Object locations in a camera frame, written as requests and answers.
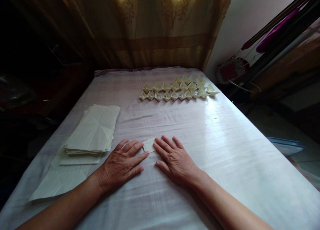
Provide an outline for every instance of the patterned curtain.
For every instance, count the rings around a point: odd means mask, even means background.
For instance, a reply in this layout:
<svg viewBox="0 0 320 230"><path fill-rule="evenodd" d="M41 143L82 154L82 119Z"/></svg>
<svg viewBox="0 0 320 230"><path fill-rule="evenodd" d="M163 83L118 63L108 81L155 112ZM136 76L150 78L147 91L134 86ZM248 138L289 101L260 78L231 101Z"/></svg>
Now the patterned curtain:
<svg viewBox="0 0 320 230"><path fill-rule="evenodd" d="M231 0L11 0L45 38L101 68L205 69Z"/></svg>

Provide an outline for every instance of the white wall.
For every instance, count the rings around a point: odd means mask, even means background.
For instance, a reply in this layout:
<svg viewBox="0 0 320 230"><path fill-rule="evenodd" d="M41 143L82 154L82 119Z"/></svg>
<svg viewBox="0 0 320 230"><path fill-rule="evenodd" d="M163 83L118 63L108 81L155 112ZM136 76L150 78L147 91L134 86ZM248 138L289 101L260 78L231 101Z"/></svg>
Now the white wall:
<svg viewBox="0 0 320 230"><path fill-rule="evenodd" d="M236 54L247 40L292 1L294 0L232 0L206 66L204 72L206 76L215 82L214 71L217 65ZM250 49L243 51L239 56L246 55ZM248 61L255 54L256 52L253 51L248 56Z"/></svg>

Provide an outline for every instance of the person's right hand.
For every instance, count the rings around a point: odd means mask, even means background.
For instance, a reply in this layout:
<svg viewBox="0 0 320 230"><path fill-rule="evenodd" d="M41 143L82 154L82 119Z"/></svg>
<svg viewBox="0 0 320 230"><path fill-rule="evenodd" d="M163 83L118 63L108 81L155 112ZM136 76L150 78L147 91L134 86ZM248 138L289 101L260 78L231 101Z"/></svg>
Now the person's right hand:
<svg viewBox="0 0 320 230"><path fill-rule="evenodd" d="M202 171L193 162L182 143L176 137L173 137L173 140L174 142L166 136L162 136L162 139L156 138L153 146L166 161L157 161L156 166L174 182L190 187Z"/></svg>

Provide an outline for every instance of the folded paper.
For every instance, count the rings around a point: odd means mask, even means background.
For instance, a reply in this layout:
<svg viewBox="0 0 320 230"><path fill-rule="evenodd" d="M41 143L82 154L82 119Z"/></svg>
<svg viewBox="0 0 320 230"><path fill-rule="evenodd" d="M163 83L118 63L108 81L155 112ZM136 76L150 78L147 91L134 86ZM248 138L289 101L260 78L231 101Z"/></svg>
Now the folded paper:
<svg viewBox="0 0 320 230"><path fill-rule="evenodd" d="M143 142L143 150L146 152L154 152L156 149L154 148L153 144L155 143L156 138L151 138L145 142Z"/></svg>
<svg viewBox="0 0 320 230"><path fill-rule="evenodd" d="M162 85L162 90L164 91L170 91L171 90L171 86L169 86L165 81L163 82Z"/></svg>
<svg viewBox="0 0 320 230"><path fill-rule="evenodd" d="M171 89L172 91L178 91L180 89L180 86L178 84L177 81L175 81L172 85L171 85Z"/></svg>
<svg viewBox="0 0 320 230"><path fill-rule="evenodd" d="M199 83L202 83L202 85L205 85L205 84L206 84L206 80L203 79L201 76L198 76L197 85L198 85Z"/></svg>
<svg viewBox="0 0 320 230"><path fill-rule="evenodd" d="M185 84L185 82L184 81L182 81L181 83L180 83L180 89L183 91L183 92L185 92L186 90L188 90L188 86Z"/></svg>
<svg viewBox="0 0 320 230"><path fill-rule="evenodd" d="M155 98L156 100L158 100L158 101L161 101L162 95L161 95L160 93L156 92L154 98Z"/></svg>
<svg viewBox="0 0 320 230"><path fill-rule="evenodd" d="M153 91L149 91L149 93L148 93L148 95L147 95L147 98L148 98L149 100L153 100L153 99L154 99L154 93L153 93Z"/></svg>
<svg viewBox="0 0 320 230"><path fill-rule="evenodd" d="M210 94L208 94L206 92L206 90L204 89L204 87L201 87L198 91L198 94L202 97L202 98L206 98L207 96L209 96Z"/></svg>
<svg viewBox="0 0 320 230"><path fill-rule="evenodd" d="M172 100L176 100L176 99L178 99L178 95L177 95L177 93L174 91L174 92L172 92L171 93L171 98L172 98Z"/></svg>
<svg viewBox="0 0 320 230"><path fill-rule="evenodd" d="M161 85L161 83L158 81L158 82L154 85L153 89L154 89L155 92L162 91L162 85Z"/></svg>
<svg viewBox="0 0 320 230"><path fill-rule="evenodd" d="M66 193L86 180L91 165L60 165L63 151L64 144L61 145L47 174L30 196L29 201Z"/></svg>
<svg viewBox="0 0 320 230"><path fill-rule="evenodd" d="M143 86L143 88L142 88L146 93L148 93L149 91L151 91L152 90L152 88L151 88L151 86L150 86L150 84L147 82L147 83L145 83L145 85Z"/></svg>
<svg viewBox="0 0 320 230"><path fill-rule="evenodd" d="M145 94L144 90L140 93L139 97L140 97L141 100L145 100L147 95Z"/></svg>
<svg viewBox="0 0 320 230"><path fill-rule="evenodd" d="M204 87L204 85L201 83L201 82L199 82L199 83L197 83L197 89L200 89L200 88L204 88L204 89L207 89L207 87Z"/></svg>
<svg viewBox="0 0 320 230"><path fill-rule="evenodd" d="M193 76L189 76L189 80L195 84L197 83L197 80Z"/></svg>
<svg viewBox="0 0 320 230"><path fill-rule="evenodd" d="M196 89L197 89L197 87L196 87L196 85L193 83L193 81L191 81L191 82L189 83L188 89L189 89L189 91L192 91L192 90L196 90Z"/></svg>
<svg viewBox="0 0 320 230"><path fill-rule="evenodd" d="M170 98L171 98L170 94L166 91L166 93L163 95L163 99L165 101L168 101L168 100L170 100Z"/></svg>
<svg viewBox="0 0 320 230"><path fill-rule="evenodd" d="M190 99L192 98L191 92L190 92L189 90L187 90L187 91L185 92L185 96L186 96L186 98L187 98L188 100L190 100Z"/></svg>
<svg viewBox="0 0 320 230"><path fill-rule="evenodd" d="M182 81L183 81L184 83L186 83L187 85L191 82L186 75L183 75Z"/></svg>
<svg viewBox="0 0 320 230"><path fill-rule="evenodd" d="M174 79L174 81L173 82L177 82L178 84L180 84L181 83L181 80L180 80L180 78L178 77L178 76L176 76L176 78Z"/></svg>
<svg viewBox="0 0 320 230"><path fill-rule="evenodd" d="M198 93L196 93L194 90L191 91L191 95L192 95L192 97L195 98L195 99L197 99L197 98L200 97L200 95L199 95Z"/></svg>
<svg viewBox="0 0 320 230"><path fill-rule="evenodd" d="M91 106L67 139L66 153L68 155L97 154L111 150L119 113L118 106Z"/></svg>
<svg viewBox="0 0 320 230"><path fill-rule="evenodd" d="M183 100L183 99L185 99L185 98L186 98L186 95L184 94L184 92L183 92L183 91L179 92L179 94L178 94L178 98L179 98L180 100Z"/></svg>
<svg viewBox="0 0 320 230"><path fill-rule="evenodd" d="M219 92L215 91L213 86L211 84L209 84L208 88L207 88L207 93L209 93L210 96L214 96L214 95L218 94Z"/></svg>

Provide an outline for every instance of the bed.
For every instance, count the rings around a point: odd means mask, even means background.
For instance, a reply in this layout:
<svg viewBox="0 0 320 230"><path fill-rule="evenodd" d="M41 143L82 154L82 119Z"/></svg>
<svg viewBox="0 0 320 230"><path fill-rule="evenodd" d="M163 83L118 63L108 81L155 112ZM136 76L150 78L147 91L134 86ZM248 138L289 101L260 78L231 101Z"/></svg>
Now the bed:
<svg viewBox="0 0 320 230"><path fill-rule="evenodd" d="M274 229L320 229L320 193L223 93L189 101L139 99L146 81L171 83L177 75L193 75L209 82L200 70L106 70L98 75L23 174L0 213L1 229L18 227L58 199L28 202L60 145L93 104L121 107L112 149L124 138L143 142L176 136L202 170ZM150 153L142 162L144 172L101 199L76 229L221 229L190 190L154 166L158 159Z"/></svg>

